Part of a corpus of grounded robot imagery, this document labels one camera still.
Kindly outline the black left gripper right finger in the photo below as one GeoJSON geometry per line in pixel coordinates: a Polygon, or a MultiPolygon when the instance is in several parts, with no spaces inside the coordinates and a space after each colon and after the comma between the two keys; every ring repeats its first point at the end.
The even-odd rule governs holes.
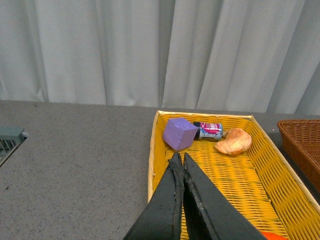
{"type": "Polygon", "coordinates": [[[265,240],[213,184],[199,165],[184,154],[183,208],[190,240],[265,240]]]}

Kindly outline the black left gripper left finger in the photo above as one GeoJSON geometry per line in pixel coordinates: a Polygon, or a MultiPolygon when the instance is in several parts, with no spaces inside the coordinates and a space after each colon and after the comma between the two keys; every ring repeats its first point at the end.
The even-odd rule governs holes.
{"type": "Polygon", "coordinates": [[[184,169],[174,153],[147,206],[125,235],[125,240],[179,240],[182,231],[184,169]]]}

